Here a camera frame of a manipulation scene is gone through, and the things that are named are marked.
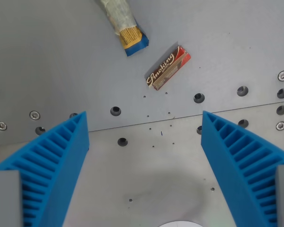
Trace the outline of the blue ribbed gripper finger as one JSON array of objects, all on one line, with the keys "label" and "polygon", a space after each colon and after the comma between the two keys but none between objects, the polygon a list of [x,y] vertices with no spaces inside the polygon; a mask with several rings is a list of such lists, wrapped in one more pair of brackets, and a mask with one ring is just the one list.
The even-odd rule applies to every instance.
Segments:
[{"label": "blue ribbed gripper finger", "polygon": [[0,163],[16,170],[24,227],[61,227],[89,150],[86,112],[43,133]]},{"label": "blue ribbed gripper finger", "polygon": [[203,111],[201,146],[238,227],[276,227],[275,174],[284,151]]}]

